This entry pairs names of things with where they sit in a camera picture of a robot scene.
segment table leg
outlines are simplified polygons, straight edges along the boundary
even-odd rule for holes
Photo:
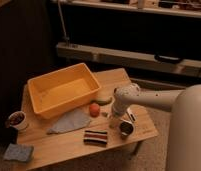
[[[131,153],[131,157],[137,155],[137,153],[138,153],[138,151],[139,151],[142,143],[143,143],[143,141],[138,141],[137,142],[137,144],[135,145],[135,148],[134,148],[133,152]]]

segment wall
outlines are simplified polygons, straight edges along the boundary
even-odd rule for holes
[[[45,0],[13,0],[0,8],[0,141],[15,141],[7,116],[20,110],[27,79],[54,68]]]

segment dark background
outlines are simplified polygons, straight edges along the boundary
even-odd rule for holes
[[[52,4],[50,12],[60,40],[57,8]],[[201,60],[201,18],[73,4],[62,10],[71,43]]]

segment cloth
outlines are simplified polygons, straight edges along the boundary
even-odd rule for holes
[[[48,131],[47,134],[59,134],[86,127],[90,117],[81,109],[65,113]]]
[[[10,143],[4,153],[4,160],[28,162],[31,159],[34,147]]]
[[[85,130],[84,143],[94,145],[106,145],[108,140],[106,131]]]

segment orange ball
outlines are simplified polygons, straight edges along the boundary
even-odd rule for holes
[[[97,103],[89,105],[89,113],[92,117],[97,117],[100,114],[100,106]]]

